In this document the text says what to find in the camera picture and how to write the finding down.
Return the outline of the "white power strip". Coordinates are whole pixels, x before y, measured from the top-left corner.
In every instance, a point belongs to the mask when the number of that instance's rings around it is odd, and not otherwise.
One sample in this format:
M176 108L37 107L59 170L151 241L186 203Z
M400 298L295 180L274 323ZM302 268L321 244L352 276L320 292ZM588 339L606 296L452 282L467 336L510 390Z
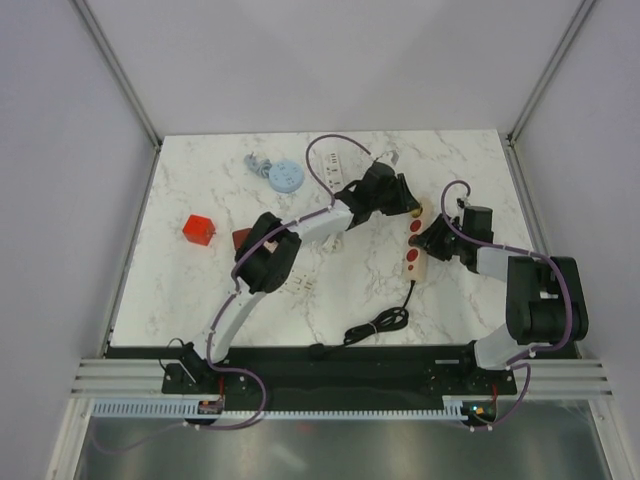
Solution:
M322 173L324 183L331 192L338 192L345 187L340 157L336 152L327 153L322 158Z

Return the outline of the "black plug with cable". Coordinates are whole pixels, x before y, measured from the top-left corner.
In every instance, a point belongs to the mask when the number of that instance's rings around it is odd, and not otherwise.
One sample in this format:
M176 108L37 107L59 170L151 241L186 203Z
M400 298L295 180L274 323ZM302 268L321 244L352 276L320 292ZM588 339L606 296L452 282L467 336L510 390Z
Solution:
M408 303L412 297L415 285L416 281L411 280L407 296L400 306L388 308L380 312L373 320L346 330L341 344L327 346L323 343L316 343L310 345L308 347L310 358L321 360L336 351L359 344L369 337L396 332L406 328L410 318Z

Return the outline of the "white adapter plug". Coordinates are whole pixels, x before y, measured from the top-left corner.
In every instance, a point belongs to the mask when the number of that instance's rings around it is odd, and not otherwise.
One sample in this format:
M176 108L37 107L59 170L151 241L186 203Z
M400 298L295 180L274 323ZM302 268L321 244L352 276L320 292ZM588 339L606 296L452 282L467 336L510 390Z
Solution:
M282 289L294 295L310 293L315 285L315 274L308 269L293 269Z

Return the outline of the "dark red carp adapter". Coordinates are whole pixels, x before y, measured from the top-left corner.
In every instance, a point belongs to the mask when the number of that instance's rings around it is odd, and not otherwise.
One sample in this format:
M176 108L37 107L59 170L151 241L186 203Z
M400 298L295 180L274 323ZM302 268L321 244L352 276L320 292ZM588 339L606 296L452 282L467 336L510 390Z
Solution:
M235 250L239 250L242 247L250 232L250 228L238 229L232 232L232 241Z

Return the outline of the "red socket cube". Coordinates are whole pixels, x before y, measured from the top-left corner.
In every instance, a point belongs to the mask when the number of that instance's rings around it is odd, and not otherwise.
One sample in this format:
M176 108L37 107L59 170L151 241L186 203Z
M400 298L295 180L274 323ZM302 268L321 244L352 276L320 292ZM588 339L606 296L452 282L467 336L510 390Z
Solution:
M191 214L182 228L182 233L187 241L208 246L216 233L216 227L210 218Z

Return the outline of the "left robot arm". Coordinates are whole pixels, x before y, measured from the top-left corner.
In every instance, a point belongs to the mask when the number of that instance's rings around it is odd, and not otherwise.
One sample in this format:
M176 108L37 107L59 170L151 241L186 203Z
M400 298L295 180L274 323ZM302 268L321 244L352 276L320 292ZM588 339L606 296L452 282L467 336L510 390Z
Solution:
M405 175L375 162L361 179L331 193L326 207L288 222L270 212L260 215L235 253L227 298L194 341L194 349L204 359L187 366L185 382L198 393L216 388L220 378L216 365L227 356L251 311L286 282L303 246L347 232L367 222L375 212L397 216L420 208Z

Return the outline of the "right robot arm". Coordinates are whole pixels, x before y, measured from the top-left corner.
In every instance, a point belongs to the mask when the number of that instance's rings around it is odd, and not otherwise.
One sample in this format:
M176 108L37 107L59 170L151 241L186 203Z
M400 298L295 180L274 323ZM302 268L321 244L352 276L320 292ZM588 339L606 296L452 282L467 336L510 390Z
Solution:
M439 261L456 257L470 272L506 285L505 322L473 341L474 359L458 368L467 392L483 392L494 371L508 369L539 352L557 351L583 340L589 317L578 265L571 257L546 257L537 252L493 242L493 210L470 206L462 214L439 214L409 245Z

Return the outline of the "right aluminium frame post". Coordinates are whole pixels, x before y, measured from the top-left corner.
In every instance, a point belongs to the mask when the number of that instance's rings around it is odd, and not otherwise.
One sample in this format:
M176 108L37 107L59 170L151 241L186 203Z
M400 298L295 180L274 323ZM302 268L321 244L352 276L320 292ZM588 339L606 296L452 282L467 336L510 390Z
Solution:
M545 63L544 68L516 117L513 126L509 132L505 134L506 143L510 148L515 148L518 139L523 134L531 117L551 86L554 78L559 73L564 61L568 58L573 45L577 41L581 31L585 27L598 4L598 0L581 0L578 3L569 22L564 28L562 35L556 43L551 56Z

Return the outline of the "aluminium frame post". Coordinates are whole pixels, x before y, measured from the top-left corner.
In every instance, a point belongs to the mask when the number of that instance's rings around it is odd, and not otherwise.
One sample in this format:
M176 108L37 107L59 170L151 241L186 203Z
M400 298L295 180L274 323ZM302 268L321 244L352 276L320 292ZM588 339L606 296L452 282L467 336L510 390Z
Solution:
M578 3L569 22L564 28L562 35L556 43L551 56L545 63L544 68L516 117L513 126L509 132L505 134L506 143L510 148L515 148L518 139L523 134L531 117L551 86L554 78L559 73L564 61L568 58L573 45L577 41L581 31L585 27L598 4L598 0L581 0Z
M129 108L131 109L139 126L153 146L153 149L158 152L162 147L163 140L156 127L153 125L151 118L143 106L143 103L129 79L129 76L125 72L116 51L102 28L96 14L91 8L90 3L86 0L70 0L69 4L78 16L81 25L89 35L91 42L97 49L102 61L109 70L109 73L115 81L123 98L129 105Z

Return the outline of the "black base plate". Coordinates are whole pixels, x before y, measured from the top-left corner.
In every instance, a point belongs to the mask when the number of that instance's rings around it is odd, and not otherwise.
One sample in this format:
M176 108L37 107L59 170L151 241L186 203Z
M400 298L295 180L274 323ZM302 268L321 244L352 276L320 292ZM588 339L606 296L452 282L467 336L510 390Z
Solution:
M438 402L444 395L513 394L516 382L505 370L478 367L468 345L326 347L233 347L209 365L192 344L181 347L114 347L109 359L157 360L169 371L166 393L226 392L237 404L249 393L222 369L256 374L275 409L349 407L347 398L370 390L367 407L418 396Z

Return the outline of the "aluminium front rail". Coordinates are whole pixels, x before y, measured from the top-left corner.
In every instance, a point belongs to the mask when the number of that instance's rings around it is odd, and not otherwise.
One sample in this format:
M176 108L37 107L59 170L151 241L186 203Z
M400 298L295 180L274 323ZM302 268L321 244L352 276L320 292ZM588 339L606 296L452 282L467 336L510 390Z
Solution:
M536 400L598 399L612 394L604 366L596 360L534 360L517 370L466 370L451 361L269 362L239 373L201 367L190 373L178 362L84 360L71 386L74 397L154 398L162 395L243 393L265 385L311 391L321 387L389 390L407 387L438 397L513 398L522 389Z

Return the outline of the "left aluminium frame post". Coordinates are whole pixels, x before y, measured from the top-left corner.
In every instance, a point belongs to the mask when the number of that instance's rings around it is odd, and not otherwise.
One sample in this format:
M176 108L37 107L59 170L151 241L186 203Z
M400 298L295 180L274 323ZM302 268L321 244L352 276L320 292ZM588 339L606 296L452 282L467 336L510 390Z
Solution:
M109 73L115 81L123 98L129 105L129 108L131 109L139 126L153 146L153 149L158 152L162 147L163 140L156 127L153 125L151 118L143 106L143 103L129 79L129 76L125 72L116 51L102 28L96 14L91 8L90 3L86 0L70 0L69 4L78 16L81 25L89 35L91 42L97 49L102 61L109 70Z

